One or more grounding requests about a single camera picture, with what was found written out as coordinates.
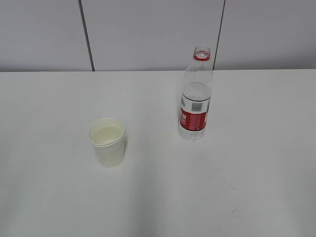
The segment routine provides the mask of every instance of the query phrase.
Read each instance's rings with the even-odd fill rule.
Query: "bottle label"
[[[210,100],[211,98],[203,101],[190,100],[182,94],[181,126],[190,131],[205,128]]]

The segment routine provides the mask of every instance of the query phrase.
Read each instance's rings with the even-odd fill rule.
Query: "cup rim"
[[[91,130],[91,128],[92,128],[92,126],[93,126],[94,124],[96,124],[96,123],[99,122],[99,121],[107,120],[107,119],[114,119],[114,120],[118,121],[118,122],[123,126],[122,135],[121,135],[118,139],[116,139],[115,141],[113,141],[113,142],[111,142],[111,143],[109,143],[109,144],[106,144],[106,145],[96,144],[96,143],[94,143],[94,142],[90,139],[89,132],[90,132],[90,130]],[[89,127],[89,129],[88,129],[88,134],[87,134],[87,135],[88,135],[89,141],[91,142],[91,144],[92,144],[94,147],[109,147],[109,146],[112,146],[112,145],[114,145],[115,143],[119,142],[119,141],[123,138],[124,134],[125,134],[125,126],[124,126],[124,123],[122,123],[119,119],[117,119],[117,118],[101,118],[101,119],[95,121],[95,122]]]

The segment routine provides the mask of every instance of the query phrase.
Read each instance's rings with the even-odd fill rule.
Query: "red label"
[[[180,124],[186,130],[200,131],[203,128],[205,128],[206,114],[207,114],[207,112],[204,112],[202,114],[191,114],[191,113],[184,111],[181,108]]]

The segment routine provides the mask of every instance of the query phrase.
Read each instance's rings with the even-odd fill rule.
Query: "paper cup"
[[[88,138],[101,165],[113,167],[124,160],[124,124],[116,118],[103,118],[94,122]]]

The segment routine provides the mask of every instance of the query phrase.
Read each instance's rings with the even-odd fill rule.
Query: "white wall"
[[[102,70],[184,70],[224,0],[82,0]],[[316,0],[226,0],[215,69],[316,68]],[[78,0],[1,0],[1,71],[91,71]]]
[[[316,68],[316,0],[227,0],[215,69]]]
[[[0,0],[0,72],[90,71],[77,0]]]
[[[223,0],[83,0],[82,5],[96,71],[185,70],[199,43],[214,55]]]

